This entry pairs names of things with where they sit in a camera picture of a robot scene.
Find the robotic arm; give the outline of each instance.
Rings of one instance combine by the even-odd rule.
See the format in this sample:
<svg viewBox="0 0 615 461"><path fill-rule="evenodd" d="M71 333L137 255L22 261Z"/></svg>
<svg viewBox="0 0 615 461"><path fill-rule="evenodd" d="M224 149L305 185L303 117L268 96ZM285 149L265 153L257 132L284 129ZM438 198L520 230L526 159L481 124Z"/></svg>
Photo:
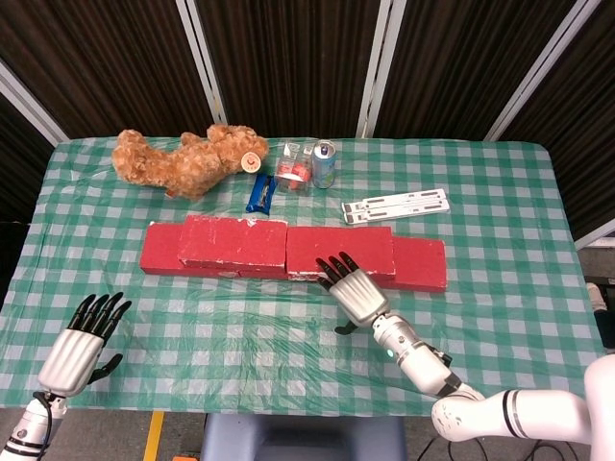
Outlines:
<svg viewBox="0 0 615 461"><path fill-rule="evenodd" d="M419 391L439 400L431 410L438 433L460 442L485 435L549 439L592 445L592 460L615 459L615 355L602 357L585 373L587 401L564 391L508 390L485 399L449 370L451 358L423 342L406 319L390 313L379 287L345 253L328 264L316 261L328 279L319 283L350 318L338 334L371 327Z"/></svg>
<svg viewBox="0 0 615 461"><path fill-rule="evenodd" d="M66 415L67 398L80 394L88 384L108 376L122 360L120 353L100 369L94 369L122 315L131 306L115 305L122 293L96 300L89 295L77 308L45 361L38 381L43 391L32 400L0 452L0 461L39 460L49 447Z"/></svg>

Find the blue wrapper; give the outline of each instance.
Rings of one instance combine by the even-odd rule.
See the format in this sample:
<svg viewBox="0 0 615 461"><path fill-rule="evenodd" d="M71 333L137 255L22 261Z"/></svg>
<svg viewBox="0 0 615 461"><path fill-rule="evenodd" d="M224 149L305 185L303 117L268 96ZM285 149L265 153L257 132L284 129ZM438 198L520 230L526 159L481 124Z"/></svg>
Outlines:
<svg viewBox="0 0 615 461"><path fill-rule="evenodd" d="M257 180L254 183L246 211L249 213L260 211L269 216L269 208L271 207L271 198L273 197L274 190L276 190L276 180L273 176L263 173L257 174Z"/></svg>

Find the teddy bear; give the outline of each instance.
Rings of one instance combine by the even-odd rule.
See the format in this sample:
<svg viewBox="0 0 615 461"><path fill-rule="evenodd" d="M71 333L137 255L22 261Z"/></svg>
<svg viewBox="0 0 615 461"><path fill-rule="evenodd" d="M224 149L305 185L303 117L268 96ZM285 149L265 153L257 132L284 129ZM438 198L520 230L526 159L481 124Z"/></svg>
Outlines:
<svg viewBox="0 0 615 461"><path fill-rule="evenodd" d="M165 187L170 197L198 200L228 175L241 171L247 153L260 160L267 155L267 141L249 127L216 124L207 133L208 140L182 133L181 147L169 153L148 145L141 133L124 130L111 161L126 182Z"/></svg>

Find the table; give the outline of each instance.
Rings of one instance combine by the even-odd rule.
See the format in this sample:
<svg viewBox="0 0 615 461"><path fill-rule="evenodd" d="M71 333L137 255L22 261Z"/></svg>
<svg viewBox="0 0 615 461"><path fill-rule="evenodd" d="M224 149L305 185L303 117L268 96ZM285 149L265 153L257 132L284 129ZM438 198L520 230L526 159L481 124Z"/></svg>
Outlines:
<svg viewBox="0 0 615 461"><path fill-rule="evenodd" d="M447 292L389 291L394 308L485 395L515 387L582 394L583 371L602 350L548 153L520 142L335 143L334 186L308 196L277 193L271 219L344 226L341 201L443 187L451 213L372 224L446 242ZM318 284L144 275L138 259L150 222L182 222L189 212L245 215L254 177L226 179L197 203L173 200L120 181L114 145L114 138L75 139L51 158L0 315L0 405L30 399L82 298L121 290L135 306L102 358L121 352L124 361L72 406L430 413L433 399L416 392L369 331L333 333L346 319ZM270 145L265 167L283 146Z"/></svg>

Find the aluminum can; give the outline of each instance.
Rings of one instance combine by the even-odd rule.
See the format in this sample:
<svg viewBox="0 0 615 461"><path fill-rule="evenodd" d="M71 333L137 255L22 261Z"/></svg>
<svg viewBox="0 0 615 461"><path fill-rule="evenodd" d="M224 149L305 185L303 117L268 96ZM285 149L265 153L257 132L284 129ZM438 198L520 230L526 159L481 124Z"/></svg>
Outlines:
<svg viewBox="0 0 615 461"><path fill-rule="evenodd" d="M311 180L316 187L327 189L335 181L335 145L327 139L320 139L314 144L311 154Z"/></svg>

